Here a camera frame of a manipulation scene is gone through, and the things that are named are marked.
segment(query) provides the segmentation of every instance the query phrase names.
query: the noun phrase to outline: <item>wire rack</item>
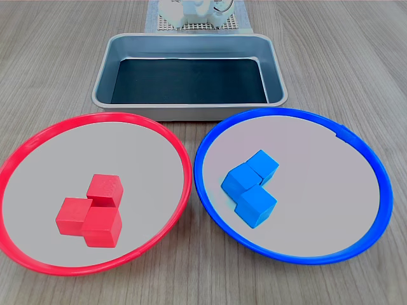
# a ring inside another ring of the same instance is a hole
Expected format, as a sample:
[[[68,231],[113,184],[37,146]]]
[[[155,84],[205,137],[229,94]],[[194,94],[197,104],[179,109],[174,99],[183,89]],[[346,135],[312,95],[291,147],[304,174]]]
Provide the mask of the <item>wire rack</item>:
[[[188,31],[188,30],[237,30],[238,23],[236,15],[233,13],[221,27],[214,27],[212,24],[186,24],[183,27],[176,29],[170,25],[166,19],[158,16],[158,30],[159,31]]]

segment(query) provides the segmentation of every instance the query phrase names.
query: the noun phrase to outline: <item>wooden table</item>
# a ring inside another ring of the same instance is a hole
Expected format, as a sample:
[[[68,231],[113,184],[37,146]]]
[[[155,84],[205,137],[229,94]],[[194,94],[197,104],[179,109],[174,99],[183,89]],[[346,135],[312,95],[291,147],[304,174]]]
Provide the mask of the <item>wooden table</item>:
[[[0,254],[0,304],[407,304],[407,3],[246,4],[275,45],[289,100],[347,125],[382,159],[394,188],[388,230],[332,266],[293,266],[225,235],[193,189],[151,251],[80,278],[36,274]],[[40,130],[99,111],[90,94],[107,40],[142,32],[147,2],[0,1],[0,162]],[[165,124],[191,159],[212,123]]]

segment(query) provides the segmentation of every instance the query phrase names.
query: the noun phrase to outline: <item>red block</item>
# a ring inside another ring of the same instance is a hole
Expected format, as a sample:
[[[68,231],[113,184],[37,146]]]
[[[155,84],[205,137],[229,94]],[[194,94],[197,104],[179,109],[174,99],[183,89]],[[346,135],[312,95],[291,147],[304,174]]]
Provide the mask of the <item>red block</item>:
[[[118,208],[123,196],[123,186],[119,176],[94,175],[86,196],[93,199],[93,207]]]
[[[118,208],[91,207],[82,226],[88,247],[114,248],[121,232]]]
[[[66,198],[55,221],[59,233],[81,236],[82,224],[92,206],[92,199]]]

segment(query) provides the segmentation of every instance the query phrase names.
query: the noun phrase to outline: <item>blue block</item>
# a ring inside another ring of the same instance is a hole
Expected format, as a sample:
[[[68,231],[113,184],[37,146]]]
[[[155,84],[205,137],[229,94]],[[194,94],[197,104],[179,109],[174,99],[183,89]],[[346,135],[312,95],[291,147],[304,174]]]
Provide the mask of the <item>blue block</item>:
[[[260,182],[261,177],[249,165],[243,163],[226,175],[221,187],[236,202],[241,194],[251,187],[259,185]]]
[[[265,189],[254,186],[238,198],[235,212],[254,229],[270,216],[276,203]]]
[[[258,151],[246,163],[261,177],[261,186],[266,184],[274,175],[279,164],[264,151]]]

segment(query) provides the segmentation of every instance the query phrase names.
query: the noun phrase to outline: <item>cube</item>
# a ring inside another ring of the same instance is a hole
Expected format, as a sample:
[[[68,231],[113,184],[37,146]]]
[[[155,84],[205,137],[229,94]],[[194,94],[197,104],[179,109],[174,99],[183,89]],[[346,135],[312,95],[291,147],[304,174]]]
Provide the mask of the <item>cube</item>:
[[[261,186],[254,186],[237,200],[235,212],[251,228],[264,222],[272,213],[277,200]]]
[[[121,233],[118,208],[91,207],[82,225],[88,247],[114,248]]]
[[[241,194],[260,182],[261,177],[249,165],[243,163],[226,175],[221,187],[233,201],[236,201]]]
[[[119,176],[93,176],[86,197],[93,199],[93,207],[115,207],[120,205],[123,196],[123,186]]]
[[[92,199],[66,198],[55,219],[59,233],[81,236],[81,228],[92,201]]]
[[[246,163],[261,177],[261,186],[265,185],[273,177],[279,167],[279,164],[262,150],[258,151]]]

